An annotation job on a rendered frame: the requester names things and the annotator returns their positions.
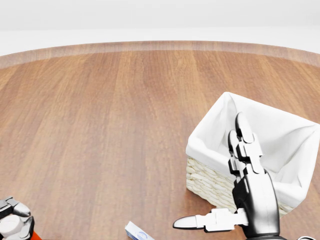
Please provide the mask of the red ketchup bottle white cap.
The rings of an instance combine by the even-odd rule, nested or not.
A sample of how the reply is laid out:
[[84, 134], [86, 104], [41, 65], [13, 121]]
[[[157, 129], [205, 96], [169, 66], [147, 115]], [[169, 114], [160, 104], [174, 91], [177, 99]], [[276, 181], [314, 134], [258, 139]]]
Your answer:
[[0, 240], [42, 240], [34, 227], [32, 216], [8, 215], [0, 219]]

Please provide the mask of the white wicker basket cloth liner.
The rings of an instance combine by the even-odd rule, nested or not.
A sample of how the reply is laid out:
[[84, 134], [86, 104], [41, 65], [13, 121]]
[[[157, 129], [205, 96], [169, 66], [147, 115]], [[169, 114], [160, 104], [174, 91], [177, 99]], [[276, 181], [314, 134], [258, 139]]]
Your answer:
[[261, 149], [261, 165], [275, 189], [279, 214], [307, 196], [320, 143], [320, 124], [252, 99], [224, 92], [188, 138], [186, 187], [218, 208], [236, 210], [228, 134], [244, 113]]

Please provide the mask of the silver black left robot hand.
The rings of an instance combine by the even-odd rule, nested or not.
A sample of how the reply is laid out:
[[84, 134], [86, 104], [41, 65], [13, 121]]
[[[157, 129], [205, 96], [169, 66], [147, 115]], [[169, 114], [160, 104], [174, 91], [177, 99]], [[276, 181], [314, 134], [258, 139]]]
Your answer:
[[12, 196], [0, 199], [0, 240], [31, 240], [35, 220], [30, 209]]

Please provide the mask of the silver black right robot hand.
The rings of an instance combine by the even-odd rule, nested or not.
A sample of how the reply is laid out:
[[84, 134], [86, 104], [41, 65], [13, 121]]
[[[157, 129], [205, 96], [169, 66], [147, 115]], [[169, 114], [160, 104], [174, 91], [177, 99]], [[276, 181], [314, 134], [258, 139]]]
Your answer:
[[229, 171], [235, 176], [232, 196], [235, 212], [213, 208], [206, 215], [177, 219], [173, 228], [203, 229], [207, 233], [228, 232], [240, 226], [247, 238], [280, 236], [280, 214], [272, 179], [262, 167], [262, 149], [243, 112], [235, 118], [235, 129], [228, 134]]

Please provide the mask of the white blue printed box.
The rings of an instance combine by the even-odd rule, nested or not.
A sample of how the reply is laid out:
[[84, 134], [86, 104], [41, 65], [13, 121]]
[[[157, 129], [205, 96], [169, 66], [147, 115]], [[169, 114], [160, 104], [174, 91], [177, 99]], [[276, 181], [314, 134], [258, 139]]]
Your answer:
[[155, 240], [153, 237], [151, 237], [131, 221], [128, 222], [124, 229], [127, 236], [132, 240]]

